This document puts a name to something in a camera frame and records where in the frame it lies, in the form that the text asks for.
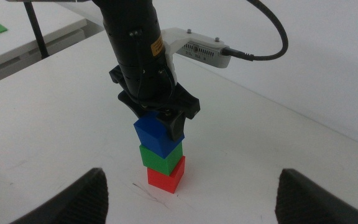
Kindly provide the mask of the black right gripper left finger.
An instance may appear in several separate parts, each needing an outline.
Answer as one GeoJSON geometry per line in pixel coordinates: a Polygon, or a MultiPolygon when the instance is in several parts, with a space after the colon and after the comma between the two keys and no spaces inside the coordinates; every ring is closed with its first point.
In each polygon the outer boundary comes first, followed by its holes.
{"type": "Polygon", "coordinates": [[[105,224],[109,208],[108,195],[104,171],[92,168],[62,192],[13,222],[105,224]]]}

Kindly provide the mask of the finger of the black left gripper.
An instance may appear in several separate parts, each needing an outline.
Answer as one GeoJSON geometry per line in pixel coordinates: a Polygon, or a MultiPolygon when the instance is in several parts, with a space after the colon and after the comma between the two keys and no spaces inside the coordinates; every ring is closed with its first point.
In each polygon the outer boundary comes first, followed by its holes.
{"type": "Polygon", "coordinates": [[[160,112],[157,119],[163,124],[172,141],[177,141],[183,136],[186,117],[182,111],[160,112]]]}

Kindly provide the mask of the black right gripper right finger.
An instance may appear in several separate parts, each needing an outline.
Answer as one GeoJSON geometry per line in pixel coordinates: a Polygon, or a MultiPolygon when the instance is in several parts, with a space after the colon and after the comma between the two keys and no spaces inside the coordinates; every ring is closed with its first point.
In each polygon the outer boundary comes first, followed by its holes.
{"type": "Polygon", "coordinates": [[[275,215],[279,224],[358,223],[358,209],[295,169],[283,169],[280,174],[275,215]]]}

